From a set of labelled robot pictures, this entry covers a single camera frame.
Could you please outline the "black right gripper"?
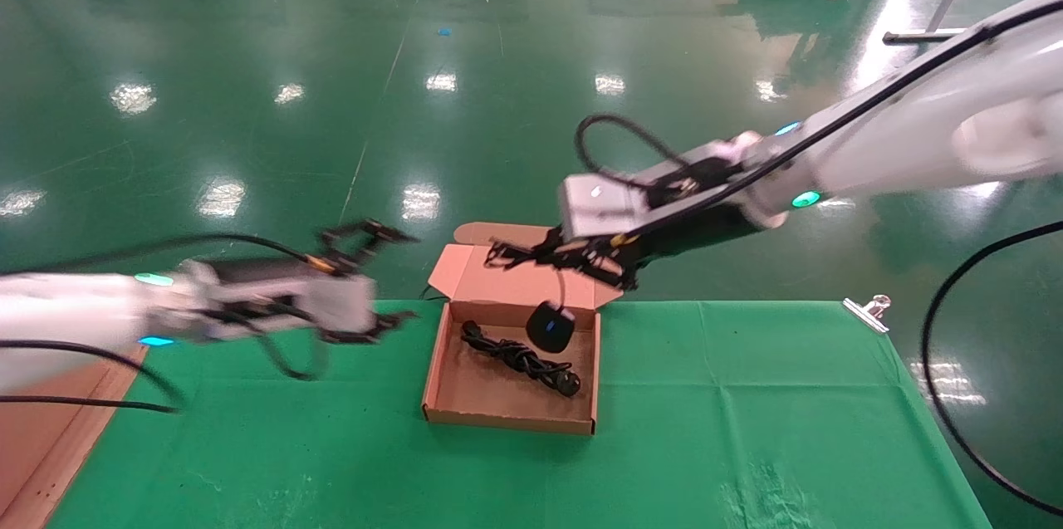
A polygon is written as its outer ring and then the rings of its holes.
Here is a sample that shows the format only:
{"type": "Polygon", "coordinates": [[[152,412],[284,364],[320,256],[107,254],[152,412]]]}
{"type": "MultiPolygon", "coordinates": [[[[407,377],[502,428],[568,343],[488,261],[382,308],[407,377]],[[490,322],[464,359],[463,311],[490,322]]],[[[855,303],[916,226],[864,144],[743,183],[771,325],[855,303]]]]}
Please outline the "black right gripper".
{"type": "Polygon", "coordinates": [[[626,238],[623,244],[611,244],[614,235],[566,240],[562,226],[547,231],[547,238],[527,246],[504,240],[493,240],[488,250],[485,267],[513,269],[520,264],[577,269],[580,274],[618,291],[638,290],[639,272],[660,257],[667,242],[667,231],[649,231],[638,237],[626,238]]]}

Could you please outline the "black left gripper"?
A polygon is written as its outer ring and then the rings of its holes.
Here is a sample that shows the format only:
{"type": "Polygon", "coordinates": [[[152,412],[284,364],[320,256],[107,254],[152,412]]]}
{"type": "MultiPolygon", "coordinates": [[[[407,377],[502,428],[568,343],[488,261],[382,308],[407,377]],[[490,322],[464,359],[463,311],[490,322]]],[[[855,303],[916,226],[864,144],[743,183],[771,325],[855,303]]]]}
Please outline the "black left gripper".
{"type": "MultiPolygon", "coordinates": [[[[375,219],[361,219],[320,231],[319,269],[291,257],[252,257],[252,259],[201,259],[221,286],[256,281],[296,281],[327,274],[360,274],[362,267],[379,254],[379,249],[391,244],[420,242],[418,238],[394,227],[379,223],[375,219]],[[341,243],[348,238],[362,237],[365,240],[353,252],[347,252],[341,243]]],[[[414,320],[414,311],[396,311],[375,314],[372,324],[364,332],[319,330],[322,342],[335,345],[356,345],[379,343],[379,337],[396,329],[404,321],[414,320]]]]}

